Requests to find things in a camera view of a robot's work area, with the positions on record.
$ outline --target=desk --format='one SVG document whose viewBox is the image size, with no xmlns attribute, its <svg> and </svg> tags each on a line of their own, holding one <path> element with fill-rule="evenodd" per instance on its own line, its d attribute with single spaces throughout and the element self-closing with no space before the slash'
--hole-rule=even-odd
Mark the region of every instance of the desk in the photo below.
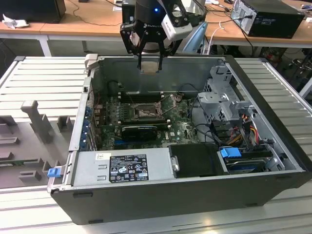
<svg viewBox="0 0 312 234">
<path fill-rule="evenodd" d="M 303 2 L 284 0 L 284 2 L 299 7 Z M 98 26 L 87 24 L 75 17 L 73 12 L 77 7 L 76 15 L 90 23 L 119 24 L 122 22 L 121 12 L 113 12 L 113 6 L 104 0 L 91 0 L 89 3 L 79 3 L 78 0 L 65 0 L 66 13 L 59 24 L 31 23 L 30 27 L 22 29 L 9 29 L 0 24 L 0 38 L 37 39 L 39 40 L 45 56 L 51 56 L 48 40 L 81 40 L 81 41 L 122 41 L 119 34 L 119 25 Z M 227 7 L 232 5 L 221 2 Z M 208 22 L 226 21 L 229 18 L 220 12 L 209 12 L 206 17 Z M 218 30 L 212 44 L 221 45 L 246 45 L 248 42 L 234 22 L 222 24 L 225 30 Z M 206 31 L 210 39 L 218 24 L 209 24 Z M 253 46 L 271 46 L 287 48 L 312 47 L 312 23 L 303 21 L 292 39 L 249 38 Z"/>
</svg>

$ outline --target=aluminum profile table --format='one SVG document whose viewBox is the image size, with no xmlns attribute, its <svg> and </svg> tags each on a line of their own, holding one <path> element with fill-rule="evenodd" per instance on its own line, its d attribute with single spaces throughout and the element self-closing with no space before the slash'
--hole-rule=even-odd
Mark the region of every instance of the aluminum profile table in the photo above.
<svg viewBox="0 0 312 234">
<path fill-rule="evenodd" d="M 0 79 L 0 154 L 10 157 L 0 161 L 0 188 L 46 185 L 47 170 L 66 162 L 84 72 L 84 57 L 17 57 Z M 21 110 L 24 101 L 34 100 L 44 119 L 40 128 Z M 40 134 L 50 138 L 48 144 Z"/>
<path fill-rule="evenodd" d="M 311 107 L 268 63 L 258 59 L 237 62 L 311 157 Z M 0 220 L 0 231 L 14 234 L 310 234 L 312 183 L 286 190 L 263 207 L 87 226 L 73 224 L 45 186 L 17 188 L 0 191 Z"/>
</svg>

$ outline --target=black desktop tower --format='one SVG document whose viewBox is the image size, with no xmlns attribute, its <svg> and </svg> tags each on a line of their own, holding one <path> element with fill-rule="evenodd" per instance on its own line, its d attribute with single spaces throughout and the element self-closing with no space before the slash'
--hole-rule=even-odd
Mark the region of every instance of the black desktop tower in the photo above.
<svg viewBox="0 0 312 234">
<path fill-rule="evenodd" d="M 279 0 L 236 0 L 231 12 L 248 36 L 265 38 L 292 38 L 304 16 Z"/>
<path fill-rule="evenodd" d="M 27 22 L 59 23 L 65 14 L 64 0 L 0 0 L 0 15 Z"/>
</svg>

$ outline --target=warning label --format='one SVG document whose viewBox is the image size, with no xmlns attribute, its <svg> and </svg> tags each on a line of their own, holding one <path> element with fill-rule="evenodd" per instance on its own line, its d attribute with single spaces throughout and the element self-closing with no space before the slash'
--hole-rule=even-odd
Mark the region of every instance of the warning label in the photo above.
<svg viewBox="0 0 312 234">
<path fill-rule="evenodd" d="M 146 155 L 111 156 L 109 173 L 111 183 L 148 180 Z"/>
</svg>

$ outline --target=paper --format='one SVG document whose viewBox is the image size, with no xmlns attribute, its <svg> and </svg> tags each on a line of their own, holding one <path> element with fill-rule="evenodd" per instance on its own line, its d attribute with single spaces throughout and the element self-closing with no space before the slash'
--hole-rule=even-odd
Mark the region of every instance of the paper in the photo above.
<svg viewBox="0 0 312 234">
<path fill-rule="evenodd" d="M 27 22 L 23 19 L 11 19 L 5 16 L 4 14 L 2 23 L 4 23 L 7 27 L 12 29 L 29 26 L 29 24 L 27 24 Z"/>
</svg>

